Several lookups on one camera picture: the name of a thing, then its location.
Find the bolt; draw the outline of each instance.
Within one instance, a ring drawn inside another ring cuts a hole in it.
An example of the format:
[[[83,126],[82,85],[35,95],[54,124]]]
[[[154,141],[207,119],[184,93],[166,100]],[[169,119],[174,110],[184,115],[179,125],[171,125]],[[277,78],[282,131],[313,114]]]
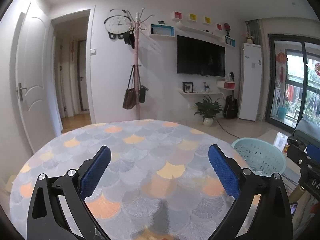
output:
[[[249,169],[244,169],[243,170],[243,174],[245,175],[250,175],[251,174],[251,171]]]
[[[45,178],[45,174],[40,174],[38,177],[39,180],[43,180],[44,178]]]
[[[281,175],[279,173],[275,173],[273,174],[273,176],[276,178],[276,179],[280,179],[281,178]]]
[[[72,177],[73,175],[76,174],[76,171],[75,170],[70,170],[68,171],[68,176]]]

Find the flat screen tv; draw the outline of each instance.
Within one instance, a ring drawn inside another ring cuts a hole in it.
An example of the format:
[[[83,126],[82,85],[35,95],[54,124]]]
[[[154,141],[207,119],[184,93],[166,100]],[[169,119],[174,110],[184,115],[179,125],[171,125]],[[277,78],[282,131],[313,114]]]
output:
[[[177,74],[225,76],[224,47],[184,36],[178,36]]]

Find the blue gripper pad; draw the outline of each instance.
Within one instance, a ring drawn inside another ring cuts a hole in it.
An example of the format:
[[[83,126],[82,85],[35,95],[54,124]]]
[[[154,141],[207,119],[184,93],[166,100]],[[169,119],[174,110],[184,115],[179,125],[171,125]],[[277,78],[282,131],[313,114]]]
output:
[[[314,159],[315,161],[320,163],[320,149],[312,144],[307,146],[307,154]]]
[[[235,200],[240,195],[239,179],[230,168],[227,161],[221,155],[218,146],[212,145],[209,148],[209,161],[216,172],[221,184],[229,196],[233,196]]]
[[[110,149],[108,147],[101,148],[80,181],[79,192],[82,200],[92,196],[110,161]]]

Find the light blue plastic basket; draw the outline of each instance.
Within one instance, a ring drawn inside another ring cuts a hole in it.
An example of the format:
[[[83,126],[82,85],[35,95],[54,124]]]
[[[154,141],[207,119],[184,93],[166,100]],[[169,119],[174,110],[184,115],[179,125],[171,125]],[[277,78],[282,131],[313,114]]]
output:
[[[286,164],[283,153],[275,146],[255,138],[241,138],[232,147],[251,167],[256,175],[270,177],[274,172],[282,175]]]

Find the pink coat rack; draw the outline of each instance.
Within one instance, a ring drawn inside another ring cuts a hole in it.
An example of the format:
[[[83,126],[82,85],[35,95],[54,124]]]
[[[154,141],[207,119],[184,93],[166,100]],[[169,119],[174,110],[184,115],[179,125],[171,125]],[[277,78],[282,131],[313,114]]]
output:
[[[149,17],[147,17],[145,20],[141,20],[141,16],[143,14],[144,8],[142,8],[142,12],[136,13],[136,17],[135,19],[133,19],[131,13],[127,11],[128,17],[130,17],[132,19],[132,21],[135,23],[135,31],[134,31],[134,88],[136,90],[136,114],[137,114],[137,120],[141,119],[140,116],[140,102],[139,102],[139,77],[138,77],[138,73],[139,73],[139,30],[143,30],[145,31],[146,29],[143,29],[141,27],[141,24],[143,22],[145,22],[146,20],[148,20],[150,17],[153,17],[154,15],[150,15]]]

